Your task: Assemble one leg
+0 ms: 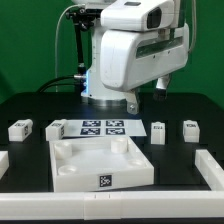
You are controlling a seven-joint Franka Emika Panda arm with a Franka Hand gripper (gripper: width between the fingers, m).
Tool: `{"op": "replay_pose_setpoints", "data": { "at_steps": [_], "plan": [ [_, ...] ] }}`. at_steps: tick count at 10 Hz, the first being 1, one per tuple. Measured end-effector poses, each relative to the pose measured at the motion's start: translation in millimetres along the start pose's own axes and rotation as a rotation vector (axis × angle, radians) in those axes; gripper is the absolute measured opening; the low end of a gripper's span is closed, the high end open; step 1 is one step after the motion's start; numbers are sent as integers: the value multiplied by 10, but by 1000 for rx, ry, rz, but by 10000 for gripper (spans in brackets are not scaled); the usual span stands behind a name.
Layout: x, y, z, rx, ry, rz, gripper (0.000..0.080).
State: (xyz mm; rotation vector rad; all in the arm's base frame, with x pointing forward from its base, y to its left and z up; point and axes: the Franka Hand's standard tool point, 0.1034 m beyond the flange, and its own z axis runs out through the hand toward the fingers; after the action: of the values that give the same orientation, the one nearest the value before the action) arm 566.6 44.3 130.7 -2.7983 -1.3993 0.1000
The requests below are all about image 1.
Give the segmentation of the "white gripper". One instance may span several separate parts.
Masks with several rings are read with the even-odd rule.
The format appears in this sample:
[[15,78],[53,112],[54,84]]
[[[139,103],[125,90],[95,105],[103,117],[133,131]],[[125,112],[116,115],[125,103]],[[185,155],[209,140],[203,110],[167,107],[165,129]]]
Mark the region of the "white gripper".
[[125,93],[127,112],[136,115],[139,98],[134,88],[159,78],[153,98],[164,101],[171,81],[169,73],[186,65],[188,47],[187,24],[166,33],[108,30],[101,42],[101,81],[108,89],[128,91]]

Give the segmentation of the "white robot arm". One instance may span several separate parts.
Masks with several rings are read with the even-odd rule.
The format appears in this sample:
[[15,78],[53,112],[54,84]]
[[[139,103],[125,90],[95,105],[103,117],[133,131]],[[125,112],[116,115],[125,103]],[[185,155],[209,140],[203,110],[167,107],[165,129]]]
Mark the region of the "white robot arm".
[[82,97],[107,106],[125,103],[136,114],[137,88],[155,80],[166,97],[171,74],[183,68],[196,41],[186,19],[187,0],[71,0],[74,22],[92,30],[92,65]]

